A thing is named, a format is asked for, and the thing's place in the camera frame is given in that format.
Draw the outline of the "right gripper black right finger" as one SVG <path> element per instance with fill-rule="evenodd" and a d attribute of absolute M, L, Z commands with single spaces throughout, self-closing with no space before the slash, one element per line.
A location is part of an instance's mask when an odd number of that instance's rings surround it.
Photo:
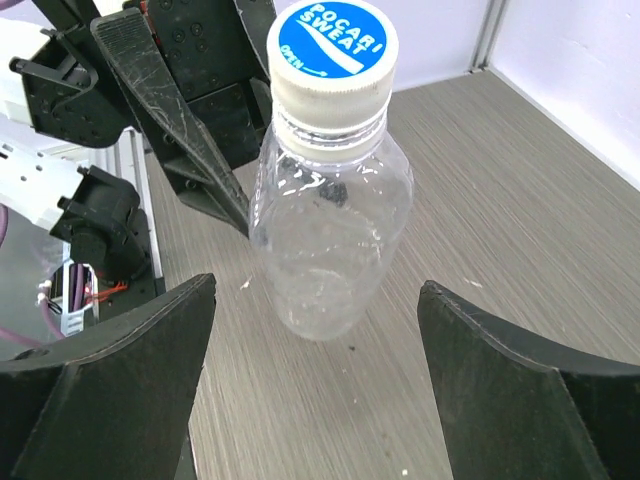
<path fill-rule="evenodd" d="M 428 281 L 420 333 L 457 479 L 635 479 L 639 369 L 493 315 Z"/>

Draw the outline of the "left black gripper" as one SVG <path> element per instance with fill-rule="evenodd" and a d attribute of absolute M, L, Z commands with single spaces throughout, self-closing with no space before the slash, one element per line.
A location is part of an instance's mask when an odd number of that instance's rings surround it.
<path fill-rule="evenodd" d="M 270 120 L 272 0 L 39 1 L 47 43 L 14 59 L 37 133 L 87 148 L 141 132 L 179 200 L 248 235 L 234 170 Z"/>

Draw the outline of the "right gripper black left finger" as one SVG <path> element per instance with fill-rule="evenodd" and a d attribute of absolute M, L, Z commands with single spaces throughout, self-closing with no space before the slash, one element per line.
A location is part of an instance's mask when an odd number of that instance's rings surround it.
<path fill-rule="evenodd" d="M 171 479 L 216 308 L 199 274 L 1 365 L 5 479 Z"/>

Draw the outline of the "clear plastic bottle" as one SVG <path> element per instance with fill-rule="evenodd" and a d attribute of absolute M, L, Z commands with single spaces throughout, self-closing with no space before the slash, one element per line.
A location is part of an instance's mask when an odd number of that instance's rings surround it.
<path fill-rule="evenodd" d="M 349 331 L 389 269 L 412 203 L 412 169 L 385 112 L 341 134 L 276 115 L 259 156 L 249 238 L 283 324 L 313 341 Z"/>

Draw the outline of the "blue white bottle cap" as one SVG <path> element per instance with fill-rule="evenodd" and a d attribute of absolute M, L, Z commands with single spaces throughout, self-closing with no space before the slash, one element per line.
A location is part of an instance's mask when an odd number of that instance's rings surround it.
<path fill-rule="evenodd" d="M 299 1 L 267 37 L 272 98 L 293 122 L 351 129 L 389 102 L 399 39 L 389 18 L 365 1 Z"/>

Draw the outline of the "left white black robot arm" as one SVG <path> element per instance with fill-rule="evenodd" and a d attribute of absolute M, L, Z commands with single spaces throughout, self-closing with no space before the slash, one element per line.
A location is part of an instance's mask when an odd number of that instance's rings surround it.
<path fill-rule="evenodd" d="M 1 110 L 37 133 L 91 149 L 143 134 L 179 200 L 248 230 L 234 171 L 270 121 L 269 1 L 40 1 L 48 27 L 1 22 Z M 107 282 L 145 272 L 141 199 L 105 170 L 1 144 L 1 201 Z"/>

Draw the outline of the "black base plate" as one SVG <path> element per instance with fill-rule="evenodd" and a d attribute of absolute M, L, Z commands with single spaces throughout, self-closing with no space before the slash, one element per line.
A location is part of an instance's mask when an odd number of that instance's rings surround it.
<path fill-rule="evenodd" d="M 157 236 L 149 226 L 148 216 L 143 210 L 135 215 L 133 227 L 134 238 L 146 253 L 146 268 L 137 277 L 126 283 L 126 289 L 117 292 L 107 293 L 108 289 L 116 287 L 115 283 L 95 281 L 101 300 L 93 304 L 92 325 L 126 313 L 166 292 Z"/>

